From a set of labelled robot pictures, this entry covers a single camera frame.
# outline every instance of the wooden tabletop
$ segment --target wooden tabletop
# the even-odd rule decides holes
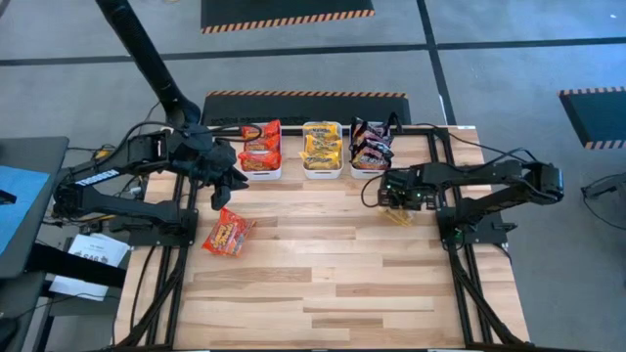
[[[459,137],[478,141],[475,129],[450,128]],[[302,138],[284,137],[284,146],[282,179],[249,182],[250,188],[234,192],[228,203],[232,211],[257,221],[239,258],[201,248],[219,212],[210,208],[212,189],[199,192],[201,221],[187,260],[174,347],[463,346],[450,265],[434,213],[419,212],[413,227],[397,226],[378,209],[362,205],[365,182],[351,178],[348,167],[337,180],[308,180],[297,154]],[[457,164],[483,162],[477,147],[454,139],[452,147]],[[394,166],[430,161],[425,137],[396,137],[392,148]],[[444,160],[443,148],[438,149]],[[174,180],[167,173],[151,176],[147,201],[170,199]],[[375,201],[377,186],[372,186],[369,203]],[[462,192],[479,198],[490,188],[465,187]],[[509,260],[493,245],[474,249],[486,299],[513,333],[527,339]],[[139,248],[130,258],[115,324],[119,340],[129,332],[147,253]],[[142,284],[137,321],[152,302],[159,258],[160,248]],[[479,340],[475,308],[468,300],[474,338]],[[168,307],[166,301],[157,342],[163,341]]]

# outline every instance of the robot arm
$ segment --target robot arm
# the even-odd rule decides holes
[[[170,171],[199,181],[201,186],[214,186],[211,205],[219,210],[230,200],[231,191],[247,188],[246,176],[234,167],[236,161],[229,143],[214,141],[203,126],[139,135],[122,142],[110,155],[63,169],[54,193],[54,214],[71,219],[100,212],[175,228],[185,223],[187,212],[179,211],[174,201],[150,204],[116,198],[100,194],[94,186],[124,174]]]
[[[559,169],[541,162],[507,160],[475,166],[441,162],[388,170],[380,181],[379,205],[391,208],[438,209],[437,195],[454,186],[506,185],[489,196],[463,198],[456,205],[455,222],[475,223],[482,217],[526,202],[553,204],[563,197]]]

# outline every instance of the hazard striped tape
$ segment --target hazard striped tape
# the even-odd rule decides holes
[[[236,31],[236,30],[267,28],[267,27],[282,26],[282,25],[349,20],[349,19],[371,17],[375,14],[376,14],[376,11],[374,10],[344,11],[340,13],[312,15],[312,16],[298,16],[298,17],[293,17],[293,18],[283,18],[283,19],[274,19],[274,20],[266,20],[266,21],[210,25],[210,26],[203,28],[201,32],[203,34],[212,34],[212,33],[222,33],[222,32],[227,32],[227,31]]]
[[[626,147],[626,141],[596,141],[585,144],[585,149],[588,150],[620,149],[624,147]]]
[[[323,91],[211,91],[206,96],[283,96],[283,97],[368,97],[404,98],[406,93],[391,92],[323,92]]]
[[[596,93],[611,93],[611,92],[626,92],[624,87],[606,87],[606,88],[586,88],[586,89],[565,89],[558,92],[559,96],[576,95],[576,94],[596,94]]]

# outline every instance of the black table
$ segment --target black table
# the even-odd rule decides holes
[[[0,140],[0,165],[50,174],[16,234],[0,254],[0,279],[14,278],[23,272],[37,238],[41,219],[52,195],[55,177],[63,163],[66,137],[16,138]]]
[[[0,254],[0,312],[5,318],[16,317],[32,309],[44,285],[45,272],[24,273],[23,270],[48,207],[67,143],[66,137],[0,140],[0,165],[50,174],[13,239]],[[20,317],[18,332],[7,351],[22,350],[32,314],[30,311]]]

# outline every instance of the red snack bag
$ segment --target red snack bag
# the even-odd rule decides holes
[[[254,223],[223,207],[219,214],[219,221],[204,241],[202,248],[213,254],[239,256]]]
[[[274,120],[265,126],[261,127],[261,138],[273,137],[280,135],[281,132],[281,120]],[[252,139],[258,136],[258,129],[254,127],[244,126],[242,127],[242,135],[244,139]]]
[[[242,152],[238,155],[243,171],[273,171],[281,167],[281,154],[278,152]]]
[[[269,151],[277,152],[281,144],[281,136],[262,137],[251,142],[244,143],[244,151]]]

